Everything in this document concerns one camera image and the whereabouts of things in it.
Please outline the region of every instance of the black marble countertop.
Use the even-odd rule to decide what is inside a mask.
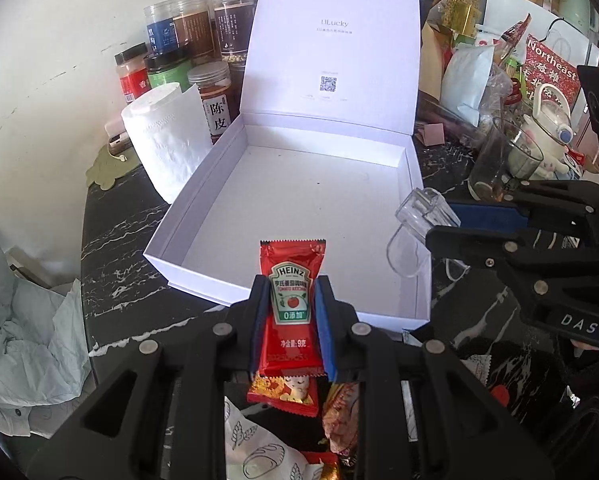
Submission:
[[[469,198],[473,156],[454,142],[425,148],[415,141],[424,185],[448,198]],[[88,348],[97,380],[106,377],[139,341],[185,340],[190,320],[214,306],[170,288],[143,252],[168,204],[139,167],[102,191],[88,190],[81,262]],[[555,243],[537,234],[536,244]],[[550,337],[519,319],[519,304],[490,270],[470,269],[451,282],[441,262],[433,268],[431,330],[460,357],[490,354],[487,386],[504,386],[508,409],[532,427],[564,391]]]

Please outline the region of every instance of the teapot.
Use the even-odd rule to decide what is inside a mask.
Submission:
[[[549,96],[557,97],[559,102],[542,99],[545,91]],[[559,88],[544,83],[535,90],[533,116],[525,114],[521,128],[544,154],[544,160],[531,176],[532,180],[553,180],[555,173],[568,173],[569,166],[564,163],[564,155],[568,152],[567,144],[575,134],[568,101]]]

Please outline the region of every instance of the spice jar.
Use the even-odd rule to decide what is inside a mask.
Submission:
[[[144,9],[150,46],[157,54],[177,48],[176,26],[173,22],[175,3],[175,0],[168,0]]]
[[[253,0],[213,0],[222,59],[229,63],[246,60],[251,39]]]
[[[231,63],[228,65],[230,69],[230,78],[233,81],[233,91],[235,92],[235,104],[240,110],[242,102],[242,87],[244,86],[244,71],[246,70],[246,62]]]
[[[127,103],[135,101],[150,90],[144,57],[148,52],[145,43],[140,43],[115,55],[117,75]]]
[[[148,71],[151,88],[166,83],[179,83],[182,92],[186,92],[191,87],[186,75],[192,69],[193,64],[190,50],[186,45],[164,54],[148,54],[144,59],[144,64]]]
[[[196,84],[200,90],[211,141],[215,144],[238,116],[228,63],[214,61],[196,66],[189,71],[188,82]]]
[[[180,0],[173,4],[177,44],[188,44],[195,64],[208,63],[213,55],[209,0]]]

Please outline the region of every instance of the glass cup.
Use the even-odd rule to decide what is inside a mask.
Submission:
[[[543,160],[541,148],[528,134],[513,123],[495,119],[468,176],[468,190],[475,200],[499,202],[506,190],[528,180]]]

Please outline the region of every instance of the jar label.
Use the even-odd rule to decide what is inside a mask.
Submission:
[[[211,138],[220,136],[230,126],[230,113],[228,111],[228,100],[225,94],[211,97],[202,101],[206,119],[209,121]]]
[[[213,35],[207,10],[197,14],[178,16],[173,19],[176,26],[177,43],[193,45],[193,57],[208,56],[213,52]]]
[[[137,72],[133,72],[126,77],[120,77],[120,83],[127,103],[135,101],[139,96],[150,90],[146,69],[137,70]]]
[[[153,52],[164,54],[177,48],[176,26],[172,18],[150,23],[146,26],[146,29],[148,30],[148,39]]]
[[[191,87],[191,84],[188,82],[188,71],[192,68],[191,61],[187,59],[176,67],[164,70],[164,72],[149,73],[148,80],[150,81],[150,86],[151,88],[155,88],[166,83],[179,83],[182,93],[184,93]]]
[[[222,54],[240,54],[248,50],[254,15],[253,4],[239,4],[215,9]]]

